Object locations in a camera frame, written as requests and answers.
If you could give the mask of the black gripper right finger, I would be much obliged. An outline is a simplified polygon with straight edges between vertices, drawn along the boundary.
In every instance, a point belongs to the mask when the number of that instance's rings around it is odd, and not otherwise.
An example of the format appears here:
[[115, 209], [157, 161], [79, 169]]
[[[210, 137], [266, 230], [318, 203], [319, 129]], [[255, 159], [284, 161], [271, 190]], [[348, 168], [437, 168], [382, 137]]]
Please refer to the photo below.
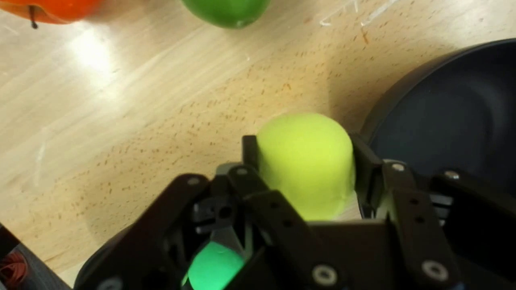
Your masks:
[[516, 290], [516, 200], [469, 174], [431, 180], [353, 142], [365, 222], [352, 229], [352, 290]]

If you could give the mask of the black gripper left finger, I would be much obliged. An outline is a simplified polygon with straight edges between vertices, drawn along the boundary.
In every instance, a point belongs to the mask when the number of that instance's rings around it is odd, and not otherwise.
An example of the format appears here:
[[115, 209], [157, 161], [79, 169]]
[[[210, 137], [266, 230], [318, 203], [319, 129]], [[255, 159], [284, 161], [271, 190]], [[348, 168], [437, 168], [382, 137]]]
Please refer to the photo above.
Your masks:
[[258, 140], [215, 177], [182, 174], [81, 267], [74, 290], [189, 290], [195, 255], [218, 242], [244, 267], [224, 290], [345, 290], [345, 271], [287, 198], [265, 184]]

